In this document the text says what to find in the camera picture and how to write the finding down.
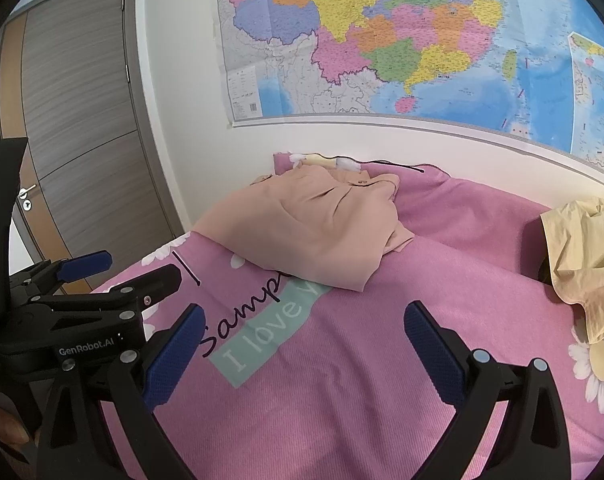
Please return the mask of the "left hand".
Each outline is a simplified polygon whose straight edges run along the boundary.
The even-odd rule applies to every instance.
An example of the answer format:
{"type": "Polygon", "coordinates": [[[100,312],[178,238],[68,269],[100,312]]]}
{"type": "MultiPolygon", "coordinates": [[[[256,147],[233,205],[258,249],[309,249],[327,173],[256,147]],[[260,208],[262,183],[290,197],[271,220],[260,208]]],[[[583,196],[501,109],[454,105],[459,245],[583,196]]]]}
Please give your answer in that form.
{"type": "Polygon", "coordinates": [[[19,448],[30,442],[23,425],[10,413],[0,408],[0,441],[12,448],[19,448]]]}

